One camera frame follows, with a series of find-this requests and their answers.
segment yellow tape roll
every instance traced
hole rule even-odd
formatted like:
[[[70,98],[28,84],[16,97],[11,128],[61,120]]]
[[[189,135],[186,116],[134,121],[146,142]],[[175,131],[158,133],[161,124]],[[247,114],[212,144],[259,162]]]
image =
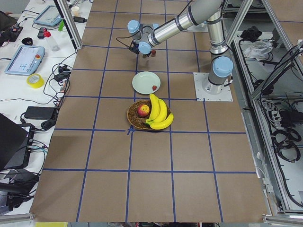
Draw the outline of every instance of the yellow tape roll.
[[[28,76],[27,84],[29,84],[32,88],[39,88],[43,86],[44,80],[39,74],[35,73]]]

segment black laptop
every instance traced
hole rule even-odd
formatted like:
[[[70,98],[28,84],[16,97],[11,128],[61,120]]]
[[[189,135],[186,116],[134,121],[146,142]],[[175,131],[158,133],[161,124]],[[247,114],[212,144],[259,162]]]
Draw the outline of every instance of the black laptop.
[[[22,168],[28,164],[29,138],[33,132],[25,130],[6,116],[0,114],[0,171],[7,168]]]

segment white plate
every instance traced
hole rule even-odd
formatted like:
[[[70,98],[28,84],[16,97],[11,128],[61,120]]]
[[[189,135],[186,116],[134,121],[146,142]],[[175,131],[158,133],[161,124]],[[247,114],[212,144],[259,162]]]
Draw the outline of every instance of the white plate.
[[[139,72],[132,81],[133,88],[144,95],[156,92],[161,84],[160,78],[153,72]]]

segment apple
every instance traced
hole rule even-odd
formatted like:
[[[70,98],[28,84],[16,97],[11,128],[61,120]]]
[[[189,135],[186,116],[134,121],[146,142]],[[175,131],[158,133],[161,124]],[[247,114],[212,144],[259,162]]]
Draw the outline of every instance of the apple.
[[[150,108],[148,105],[142,104],[138,107],[137,112],[140,117],[146,117],[150,113]]]

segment plastic bag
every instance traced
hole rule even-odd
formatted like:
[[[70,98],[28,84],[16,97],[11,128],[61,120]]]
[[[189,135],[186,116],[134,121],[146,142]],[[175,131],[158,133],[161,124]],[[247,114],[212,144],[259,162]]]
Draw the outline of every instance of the plastic bag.
[[[266,41],[258,41],[250,44],[243,53],[247,58],[255,58],[257,61],[262,61],[268,58],[268,53],[271,52],[272,49],[272,43]]]

